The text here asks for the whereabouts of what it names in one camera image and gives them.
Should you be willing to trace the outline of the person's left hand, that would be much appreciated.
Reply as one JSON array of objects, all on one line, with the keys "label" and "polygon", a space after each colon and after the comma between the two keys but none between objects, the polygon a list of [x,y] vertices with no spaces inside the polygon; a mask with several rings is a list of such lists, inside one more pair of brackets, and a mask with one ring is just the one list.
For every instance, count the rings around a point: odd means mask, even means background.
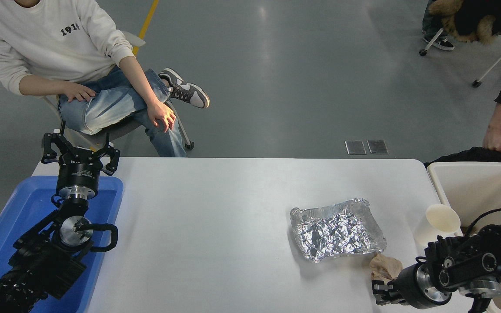
[{"label": "person's left hand", "polygon": [[147,102],[147,115],[150,123],[164,133],[173,130],[175,127],[177,117],[174,111],[165,103],[160,101]]}]

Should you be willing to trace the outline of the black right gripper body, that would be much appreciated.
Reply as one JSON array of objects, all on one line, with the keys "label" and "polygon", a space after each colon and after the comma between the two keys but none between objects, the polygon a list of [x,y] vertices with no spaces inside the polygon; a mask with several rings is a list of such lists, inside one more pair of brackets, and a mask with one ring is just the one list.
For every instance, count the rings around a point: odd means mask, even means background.
[{"label": "black right gripper body", "polygon": [[429,303],[425,297],[425,275],[422,271],[423,264],[415,264],[402,270],[397,279],[393,281],[393,288],[400,297],[416,309],[428,309]]}]

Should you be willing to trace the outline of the person's right hand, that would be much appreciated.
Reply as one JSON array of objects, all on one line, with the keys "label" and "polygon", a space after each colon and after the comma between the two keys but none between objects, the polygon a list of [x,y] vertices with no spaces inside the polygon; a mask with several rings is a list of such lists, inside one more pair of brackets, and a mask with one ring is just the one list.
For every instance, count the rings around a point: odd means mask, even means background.
[{"label": "person's right hand", "polygon": [[96,92],[78,83],[63,82],[62,93],[67,96],[68,102],[87,102],[96,96]]}]

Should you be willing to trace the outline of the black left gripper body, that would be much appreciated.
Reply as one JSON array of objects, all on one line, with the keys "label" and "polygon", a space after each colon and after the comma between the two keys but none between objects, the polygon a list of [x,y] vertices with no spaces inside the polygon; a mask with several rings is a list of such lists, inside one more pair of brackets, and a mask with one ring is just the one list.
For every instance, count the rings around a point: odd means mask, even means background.
[{"label": "black left gripper body", "polygon": [[57,191],[73,186],[98,190],[103,165],[93,151],[81,148],[80,151],[64,153],[58,158],[58,163]]}]

